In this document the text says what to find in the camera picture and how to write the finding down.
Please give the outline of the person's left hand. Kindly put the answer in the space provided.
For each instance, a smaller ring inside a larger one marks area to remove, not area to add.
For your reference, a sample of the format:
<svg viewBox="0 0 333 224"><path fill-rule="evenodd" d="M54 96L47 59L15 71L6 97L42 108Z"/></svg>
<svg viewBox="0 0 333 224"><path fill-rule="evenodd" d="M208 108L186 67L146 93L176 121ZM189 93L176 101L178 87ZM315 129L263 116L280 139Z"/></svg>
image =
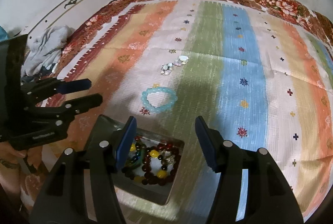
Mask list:
<svg viewBox="0 0 333 224"><path fill-rule="evenodd" d="M17 151L9 142L1 142L1 164L15 168L19 160L23 160L30 173L36 173L42 161L42 146Z"/></svg>

